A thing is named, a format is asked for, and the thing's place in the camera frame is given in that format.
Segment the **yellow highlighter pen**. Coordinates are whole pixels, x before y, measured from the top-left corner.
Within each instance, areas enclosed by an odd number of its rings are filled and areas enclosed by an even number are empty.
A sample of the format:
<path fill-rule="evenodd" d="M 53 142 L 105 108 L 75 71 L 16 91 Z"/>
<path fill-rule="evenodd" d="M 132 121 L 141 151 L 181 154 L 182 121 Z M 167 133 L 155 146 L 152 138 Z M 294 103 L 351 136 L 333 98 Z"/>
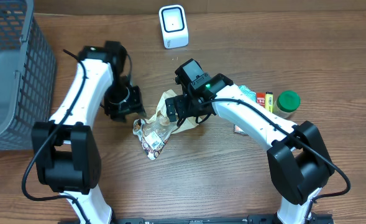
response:
<path fill-rule="evenodd" d="M 267 91 L 265 93 L 265 108 L 269 111 L 269 112 L 273 112 L 273 93 L 270 91 Z"/>

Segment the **beige snack pouch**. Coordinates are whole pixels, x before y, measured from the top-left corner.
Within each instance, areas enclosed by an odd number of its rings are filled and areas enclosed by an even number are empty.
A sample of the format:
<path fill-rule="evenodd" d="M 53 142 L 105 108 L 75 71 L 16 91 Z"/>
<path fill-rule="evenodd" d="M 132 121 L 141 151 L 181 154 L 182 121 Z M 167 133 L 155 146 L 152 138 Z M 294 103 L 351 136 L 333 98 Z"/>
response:
<path fill-rule="evenodd" d="M 173 90 L 163 92 L 155 114 L 150 119 L 145 120 L 143 131 L 146 136 L 152 131 L 155 131 L 161 138 L 167 138 L 170 134 L 176 134 L 197 127 L 198 124 L 196 124 L 194 118 L 187 118 L 179 128 L 176 125 L 176 121 L 171 122 L 169 120 L 165 100 L 174 96 L 177 96 L 177 94 Z"/>

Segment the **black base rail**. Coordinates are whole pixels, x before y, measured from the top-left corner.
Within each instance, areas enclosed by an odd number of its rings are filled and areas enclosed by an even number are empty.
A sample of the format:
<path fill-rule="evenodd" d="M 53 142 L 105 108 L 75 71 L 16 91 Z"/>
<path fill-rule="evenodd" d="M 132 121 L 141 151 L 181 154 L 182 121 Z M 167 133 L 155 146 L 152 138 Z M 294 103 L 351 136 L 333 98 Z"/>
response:
<path fill-rule="evenodd" d="M 112 224 L 272 224 L 282 223 L 277 221 L 276 215 L 249 215 L 248 217 L 223 217 L 223 218 L 191 218 L 191 219 L 158 219 L 145 220 L 143 218 L 122 218 L 111 221 Z M 317 215 L 312 213 L 309 222 L 312 224 L 334 224 L 332 215 Z"/>

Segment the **red snack stick packet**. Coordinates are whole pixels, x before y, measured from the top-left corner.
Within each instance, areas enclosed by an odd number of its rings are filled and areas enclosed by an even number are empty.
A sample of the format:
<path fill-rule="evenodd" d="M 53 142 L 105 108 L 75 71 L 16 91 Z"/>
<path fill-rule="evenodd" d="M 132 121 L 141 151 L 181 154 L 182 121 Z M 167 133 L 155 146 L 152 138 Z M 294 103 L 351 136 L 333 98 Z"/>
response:
<path fill-rule="evenodd" d="M 257 103 L 262 106 L 263 108 L 265 107 L 265 93 L 262 92 L 257 92 L 256 93 L 256 99 L 257 99 Z"/>

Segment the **teal plastic packet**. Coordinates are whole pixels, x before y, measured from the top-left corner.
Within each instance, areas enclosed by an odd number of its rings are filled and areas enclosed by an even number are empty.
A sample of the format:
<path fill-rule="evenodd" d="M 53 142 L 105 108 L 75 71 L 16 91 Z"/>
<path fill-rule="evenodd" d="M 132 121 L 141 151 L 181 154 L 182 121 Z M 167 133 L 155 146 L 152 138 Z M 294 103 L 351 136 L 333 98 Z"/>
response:
<path fill-rule="evenodd" d="M 250 88 L 248 88 L 245 85 L 241 85 L 239 86 L 239 90 L 245 95 L 247 96 L 249 99 L 251 99 L 252 101 L 254 101 L 255 103 L 257 102 L 257 94 L 256 92 L 252 91 Z"/>

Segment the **grey plastic mesh basket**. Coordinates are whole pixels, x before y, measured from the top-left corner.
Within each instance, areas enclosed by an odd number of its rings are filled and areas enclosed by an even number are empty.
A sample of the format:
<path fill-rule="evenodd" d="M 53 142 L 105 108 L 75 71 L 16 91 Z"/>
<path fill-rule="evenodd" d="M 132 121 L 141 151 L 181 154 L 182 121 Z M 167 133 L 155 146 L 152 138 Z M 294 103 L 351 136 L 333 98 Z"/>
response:
<path fill-rule="evenodd" d="M 57 63 L 33 0 L 0 0 L 0 151 L 31 149 L 50 117 Z"/>

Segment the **green lid jar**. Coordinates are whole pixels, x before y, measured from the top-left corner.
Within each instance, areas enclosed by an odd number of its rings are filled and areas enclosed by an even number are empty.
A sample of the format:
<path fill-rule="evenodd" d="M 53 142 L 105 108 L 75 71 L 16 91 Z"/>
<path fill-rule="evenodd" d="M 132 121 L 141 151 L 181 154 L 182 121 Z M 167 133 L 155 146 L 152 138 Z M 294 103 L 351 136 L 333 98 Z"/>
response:
<path fill-rule="evenodd" d="M 287 90 L 282 92 L 273 103 L 273 114 L 287 119 L 300 107 L 301 98 L 297 92 Z"/>

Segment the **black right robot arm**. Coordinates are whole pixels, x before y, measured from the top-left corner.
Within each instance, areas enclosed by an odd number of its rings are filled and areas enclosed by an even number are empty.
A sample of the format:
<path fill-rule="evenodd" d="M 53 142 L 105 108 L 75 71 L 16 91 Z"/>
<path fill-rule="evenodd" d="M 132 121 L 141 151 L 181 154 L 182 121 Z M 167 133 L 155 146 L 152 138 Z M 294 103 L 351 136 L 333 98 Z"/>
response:
<path fill-rule="evenodd" d="M 281 195 L 274 214 L 251 214 L 246 223 L 333 223 L 332 215 L 311 211 L 315 197 L 334 173 L 319 129 L 297 125 L 249 99 L 234 82 L 218 73 L 211 77 L 189 59 L 176 71 L 182 95 L 166 99 L 170 121 L 217 115 L 240 127 L 267 153 L 272 183 Z"/>

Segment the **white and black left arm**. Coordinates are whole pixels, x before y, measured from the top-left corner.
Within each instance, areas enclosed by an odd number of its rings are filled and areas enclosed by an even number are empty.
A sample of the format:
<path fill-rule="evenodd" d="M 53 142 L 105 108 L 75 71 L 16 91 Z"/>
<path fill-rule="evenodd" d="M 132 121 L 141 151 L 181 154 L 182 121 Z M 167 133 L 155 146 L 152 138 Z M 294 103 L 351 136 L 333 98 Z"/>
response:
<path fill-rule="evenodd" d="M 113 121 L 125 122 L 132 113 L 145 116 L 142 95 L 130 74 L 121 75 L 131 58 L 120 42 L 85 46 L 73 58 L 76 75 L 65 99 L 48 121 L 34 124 L 34 157 L 22 192 L 32 201 L 67 200 L 77 223 L 117 223 L 99 188 L 102 163 L 93 124 L 99 109 Z"/>

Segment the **orange small snack box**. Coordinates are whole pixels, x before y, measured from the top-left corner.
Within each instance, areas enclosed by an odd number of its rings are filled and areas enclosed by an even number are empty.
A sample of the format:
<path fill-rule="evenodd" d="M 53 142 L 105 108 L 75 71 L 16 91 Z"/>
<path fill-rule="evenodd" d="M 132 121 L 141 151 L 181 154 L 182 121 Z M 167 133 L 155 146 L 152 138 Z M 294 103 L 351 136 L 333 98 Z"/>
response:
<path fill-rule="evenodd" d="M 246 135 L 247 133 L 245 131 L 243 131 L 240 127 L 238 127 L 237 125 L 234 125 L 234 133 L 237 134 L 243 134 Z"/>

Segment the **white barcode scanner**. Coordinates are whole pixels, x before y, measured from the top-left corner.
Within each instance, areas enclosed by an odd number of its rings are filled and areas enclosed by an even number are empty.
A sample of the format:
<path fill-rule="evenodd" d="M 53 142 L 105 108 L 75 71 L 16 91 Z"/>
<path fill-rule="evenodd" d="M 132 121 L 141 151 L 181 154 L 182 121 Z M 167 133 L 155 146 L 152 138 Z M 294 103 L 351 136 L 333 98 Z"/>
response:
<path fill-rule="evenodd" d="M 164 47 L 175 49 L 187 46 L 189 34 L 184 8 L 179 4 L 163 6 L 158 16 Z"/>

